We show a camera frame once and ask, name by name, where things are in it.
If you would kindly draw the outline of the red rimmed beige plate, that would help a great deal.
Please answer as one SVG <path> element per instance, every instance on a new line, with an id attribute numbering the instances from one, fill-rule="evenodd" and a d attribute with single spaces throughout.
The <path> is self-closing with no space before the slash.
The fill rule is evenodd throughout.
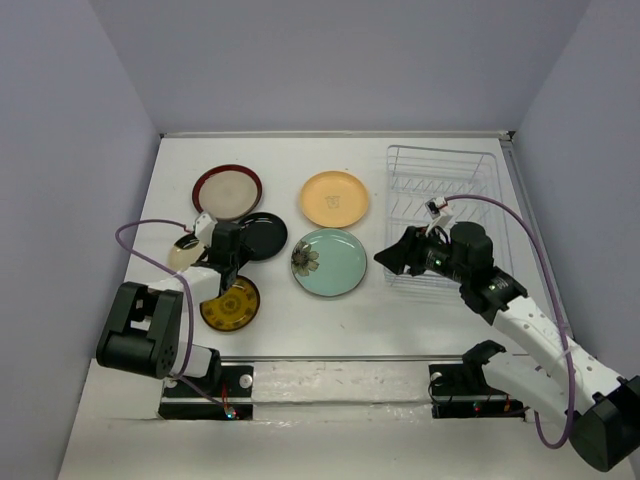
<path id="1" fill-rule="evenodd" d="M 251 213 L 260 203 L 263 185 L 250 168 L 226 164 L 204 172 L 195 182 L 191 200 L 198 213 L 233 221 Z"/>

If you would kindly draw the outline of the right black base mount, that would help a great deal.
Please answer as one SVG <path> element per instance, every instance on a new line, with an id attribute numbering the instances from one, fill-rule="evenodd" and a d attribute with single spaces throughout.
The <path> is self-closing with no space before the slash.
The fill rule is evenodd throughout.
<path id="1" fill-rule="evenodd" d="M 429 366 L 428 394 L 434 419 L 520 418 L 528 408 L 490 387 L 463 363 Z"/>

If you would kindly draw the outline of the teal floral plate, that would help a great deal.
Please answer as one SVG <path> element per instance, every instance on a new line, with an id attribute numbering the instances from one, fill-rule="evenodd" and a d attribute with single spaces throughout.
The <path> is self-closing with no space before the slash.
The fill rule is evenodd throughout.
<path id="1" fill-rule="evenodd" d="M 361 241 L 342 229 L 321 228 L 304 235 L 294 246 L 290 267 L 307 292 L 326 298 L 357 288 L 367 272 L 367 254 Z"/>

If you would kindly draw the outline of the black glossy plate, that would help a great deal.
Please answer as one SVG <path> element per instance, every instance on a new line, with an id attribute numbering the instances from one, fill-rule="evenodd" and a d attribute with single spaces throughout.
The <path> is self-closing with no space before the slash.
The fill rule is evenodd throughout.
<path id="1" fill-rule="evenodd" d="M 239 220 L 243 244 L 251 250 L 251 261 L 265 261 L 276 256 L 286 245 L 288 229 L 277 215 L 251 213 Z"/>

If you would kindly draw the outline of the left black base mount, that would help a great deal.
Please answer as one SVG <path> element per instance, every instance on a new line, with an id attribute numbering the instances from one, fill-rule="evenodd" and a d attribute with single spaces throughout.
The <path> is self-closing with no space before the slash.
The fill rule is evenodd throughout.
<path id="1" fill-rule="evenodd" d="M 157 414 L 164 420 L 250 421 L 254 376 L 252 364 L 223 363 L 216 384 L 206 377 L 166 380 Z"/>

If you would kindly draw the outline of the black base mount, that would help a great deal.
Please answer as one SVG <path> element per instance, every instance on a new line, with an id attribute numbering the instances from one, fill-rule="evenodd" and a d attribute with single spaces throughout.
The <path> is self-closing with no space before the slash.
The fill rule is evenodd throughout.
<path id="1" fill-rule="evenodd" d="M 223 363 L 216 384 L 206 377 L 166 380 L 157 414 L 164 420 L 250 421 L 254 376 L 252 364 Z"/>
<path id="2" fill-rule="evenodd" d="M 434 419 L 520 418 L 528 408 L 490 387 L 463 363 L 429 366 L 428 394 Z"/>

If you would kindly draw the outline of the cream white plate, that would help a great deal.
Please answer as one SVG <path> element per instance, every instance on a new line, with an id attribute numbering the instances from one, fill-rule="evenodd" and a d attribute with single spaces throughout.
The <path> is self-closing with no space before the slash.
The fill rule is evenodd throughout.
<path id="1" fill-rule="evenodd" d="M 184 235 L 169 250 L 166 265 L 173 271 L 184 271 L 193 265 L 204 251 L 205 245 L 193 234 Z"/>

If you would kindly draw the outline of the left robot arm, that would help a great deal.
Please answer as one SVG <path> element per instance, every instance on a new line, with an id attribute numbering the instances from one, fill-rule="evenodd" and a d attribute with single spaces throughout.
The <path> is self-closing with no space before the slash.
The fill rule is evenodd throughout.
<path id="1" fill-rule="evenodd" d="M 220 353 L 194 345 L 196 308 L 233 286 L 249 250 L 234 222 L 203 215 L 193 234 L 204 253 L 185 270 L 175 271 L 115 238 L 129 253 L 159 268 L 167 277 L 152 284 L 122 283 L 115 294 L 96 349 L 99 365 L 145 377 L 181 381 L 201 395 L 221 383 Z"/>

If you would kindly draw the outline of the orange-yellow plastic plate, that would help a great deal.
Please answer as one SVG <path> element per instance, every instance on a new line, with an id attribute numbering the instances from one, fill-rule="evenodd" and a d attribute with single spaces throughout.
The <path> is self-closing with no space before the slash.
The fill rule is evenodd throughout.
<path id="1" fill-rule="evenodd" d="M 327 228 L 344 228 L 357 223 L 369 208 L 364 183 L 346 171 L 324 171 L 302 186 L 299 205 L 312 223 Z"/>

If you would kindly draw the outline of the yellow patterned dark plate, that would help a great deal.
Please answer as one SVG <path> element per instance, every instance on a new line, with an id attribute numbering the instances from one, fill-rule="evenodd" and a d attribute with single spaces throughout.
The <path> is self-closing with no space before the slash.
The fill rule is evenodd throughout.
<path id="1" fill-rule="evenodd" d="M 255 283 L 238 276 L 222 296 L 202 302 L 199 306 L 203 321 L 213 330 L 231 333 L 243 329 L 256 317 L 261 305 Z"/>

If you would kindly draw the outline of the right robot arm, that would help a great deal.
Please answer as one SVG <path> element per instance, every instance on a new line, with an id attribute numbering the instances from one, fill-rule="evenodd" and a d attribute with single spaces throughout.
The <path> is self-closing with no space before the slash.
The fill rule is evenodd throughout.
<path id="1" fill-rule="evenodd" d="M 395 275 L 435 273 L 459 285 L 465 305 L 531 357 L 526 364 L 486 341 L 460 368 L 462 384 L 516 396 L 560 427 L 591 467 L 608 472 L 639 447 L 639 379 L 605 366 L 546 316 L 513 277 L 495 266 L 493 242 L 473 222 L 408 227 L 374 259 Z"/>

